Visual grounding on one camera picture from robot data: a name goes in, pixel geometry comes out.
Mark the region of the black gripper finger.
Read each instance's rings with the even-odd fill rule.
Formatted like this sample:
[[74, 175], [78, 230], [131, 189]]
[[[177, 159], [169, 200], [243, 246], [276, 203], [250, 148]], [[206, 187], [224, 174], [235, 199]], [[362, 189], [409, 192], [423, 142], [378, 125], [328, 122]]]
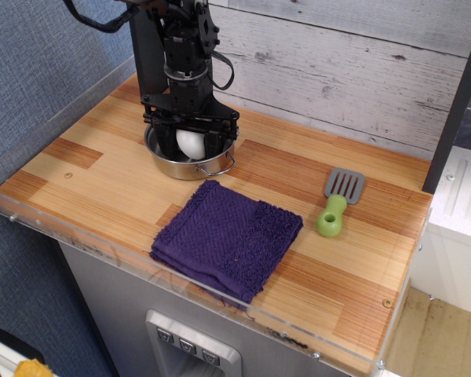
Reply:
[[205, 157], [211, 159], [215, 156], [220, 155], [224, 151], [224, 146], [226, 142], [226, 135], [217, 132], [210, 131], [204, 136], [204, 150]]
[[153, 126], [155, 137], [162, 155], [169, 160], [175, 160], [179, 151], [176, 129], [172, 126]]

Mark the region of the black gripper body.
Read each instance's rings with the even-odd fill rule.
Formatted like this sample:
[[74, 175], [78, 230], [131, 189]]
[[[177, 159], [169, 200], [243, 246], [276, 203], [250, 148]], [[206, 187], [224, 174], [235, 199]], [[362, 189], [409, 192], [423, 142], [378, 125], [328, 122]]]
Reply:
[[146, 123], [160, 122], [197, 134], [218, 133], [229, 140], [239, 136], [239, 113], [214, 97], [207, 76], [193, 81], [170, 79], [169, 89], [169, 93], [141, 97]]

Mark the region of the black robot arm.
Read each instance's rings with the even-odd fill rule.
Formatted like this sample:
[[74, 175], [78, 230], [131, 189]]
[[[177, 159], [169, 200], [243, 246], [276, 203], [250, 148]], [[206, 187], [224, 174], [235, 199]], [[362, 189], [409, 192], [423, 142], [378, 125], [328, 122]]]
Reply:
[[221, 154], [239, 133], [237, 111], [221, 104], [214, 89], [218, 27], [207, 1], [128, 1], [144, 120], [167, 159], [202, 160]]

